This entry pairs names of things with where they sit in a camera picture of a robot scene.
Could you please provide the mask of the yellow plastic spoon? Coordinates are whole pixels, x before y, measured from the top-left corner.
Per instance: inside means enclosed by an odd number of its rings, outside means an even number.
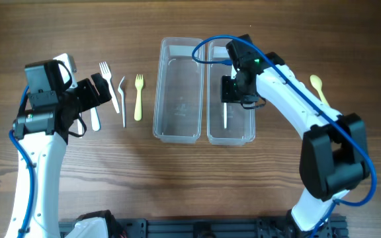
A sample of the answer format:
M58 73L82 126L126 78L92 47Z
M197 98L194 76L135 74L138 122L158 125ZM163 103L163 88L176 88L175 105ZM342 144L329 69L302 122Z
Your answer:
M327 99L325 98L324 93L322 91L322 86L323 86L322 80L317 75L311 75L310 83L312 87L317 91L321 102L324 103L324 105L329 106L329 103Z

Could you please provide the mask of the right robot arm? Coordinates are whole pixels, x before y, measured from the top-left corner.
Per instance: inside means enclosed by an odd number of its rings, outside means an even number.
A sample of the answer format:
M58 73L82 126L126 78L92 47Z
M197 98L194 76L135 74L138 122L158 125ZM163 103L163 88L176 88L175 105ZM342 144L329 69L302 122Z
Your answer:
M343 115L297 80L276 53L264 54L249 35L230 36L233 73L222 79L224 102L254 108L267 100L302 138L299 173L304 190L290 210L296 235L315 236L325 229L334 207L362 206L376 190L377 176L368 156L365 124L355 113Z

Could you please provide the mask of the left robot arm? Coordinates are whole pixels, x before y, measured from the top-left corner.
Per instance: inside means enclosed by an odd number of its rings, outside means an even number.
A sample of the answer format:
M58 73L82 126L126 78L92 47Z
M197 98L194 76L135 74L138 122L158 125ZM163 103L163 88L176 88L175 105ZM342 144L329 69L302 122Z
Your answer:
M75 82L62 60L30 63L9 139L18 151L15 200L6 237L59 237L60 172L81 113L111 100L100 73Z

